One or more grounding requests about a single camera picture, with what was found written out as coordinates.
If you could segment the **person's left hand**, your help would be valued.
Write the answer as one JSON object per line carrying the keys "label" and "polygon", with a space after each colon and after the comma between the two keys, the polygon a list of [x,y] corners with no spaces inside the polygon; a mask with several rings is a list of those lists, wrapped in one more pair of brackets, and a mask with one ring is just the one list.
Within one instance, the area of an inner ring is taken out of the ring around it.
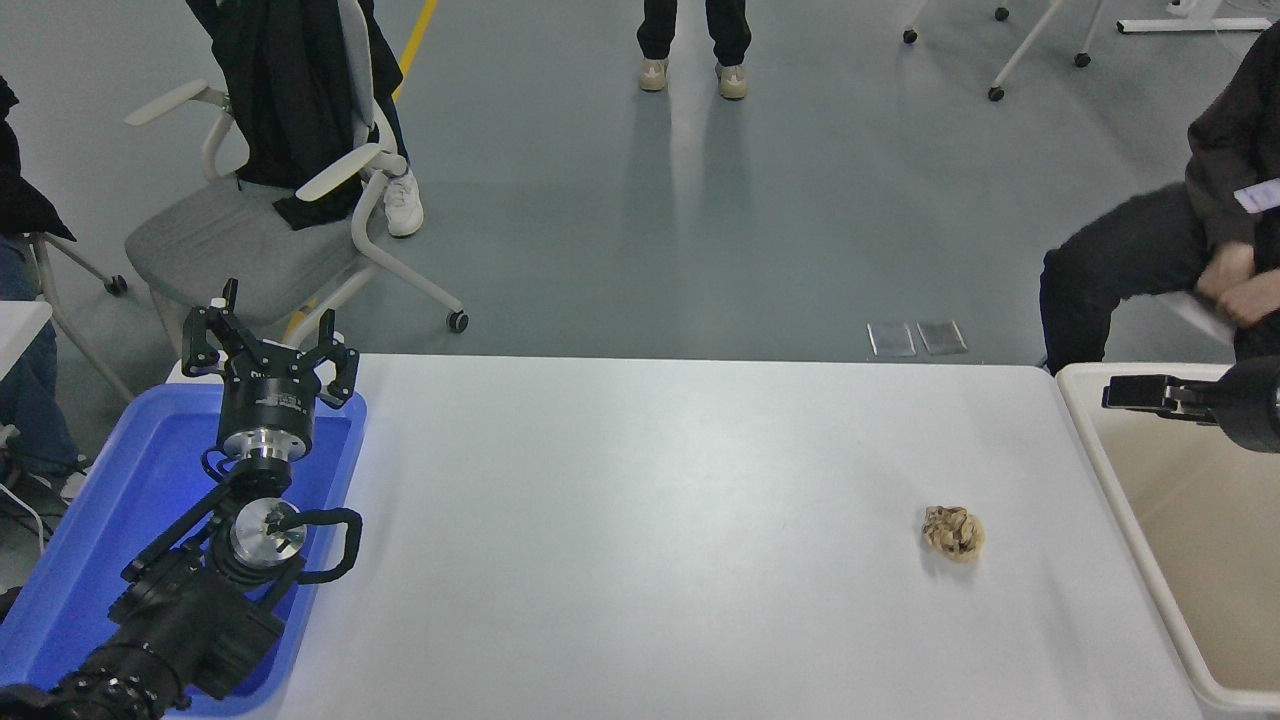
{"label": "person's left hand", "polygon": [[1222,291],[1219,311],[1238,328],[1258,325],[1279,309],[1279,269],[1261,272]]}

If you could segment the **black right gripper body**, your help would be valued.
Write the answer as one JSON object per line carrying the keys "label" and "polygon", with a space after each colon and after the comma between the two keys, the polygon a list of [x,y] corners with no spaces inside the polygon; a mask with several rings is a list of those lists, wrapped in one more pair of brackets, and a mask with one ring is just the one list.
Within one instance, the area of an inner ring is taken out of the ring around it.
{"label": "black right gripper body", "polygon": [[1279,356],[1239,361],[1216,388],[1216,420],[1225,436],[1249,451],[1277,454]]}

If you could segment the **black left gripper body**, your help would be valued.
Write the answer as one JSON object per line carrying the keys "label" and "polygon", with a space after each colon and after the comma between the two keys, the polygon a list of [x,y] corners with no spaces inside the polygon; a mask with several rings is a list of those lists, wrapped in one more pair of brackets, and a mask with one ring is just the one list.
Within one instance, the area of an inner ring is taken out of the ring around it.
{"label": "black left gripper body", "polygon": [[270,429],[308,439],[320,382],[312,368],[300,366],[294,374],[296,361],[296,351],[275,345],[268,346],[266,366],[244,348],[228,351],[218,437]]}

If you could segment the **person's right hand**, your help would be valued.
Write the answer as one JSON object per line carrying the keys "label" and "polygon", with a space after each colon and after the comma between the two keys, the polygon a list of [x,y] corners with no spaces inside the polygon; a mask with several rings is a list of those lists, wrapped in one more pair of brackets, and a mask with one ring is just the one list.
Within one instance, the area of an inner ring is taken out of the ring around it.
{"label": "person's right hand", "polygon": [[1251,281],[1254,274],[1254,246],[1224,242],[1215,247],[1213,255],[1196,281],[1193,291],[1204,300],[1222,302],[1230,291]]}

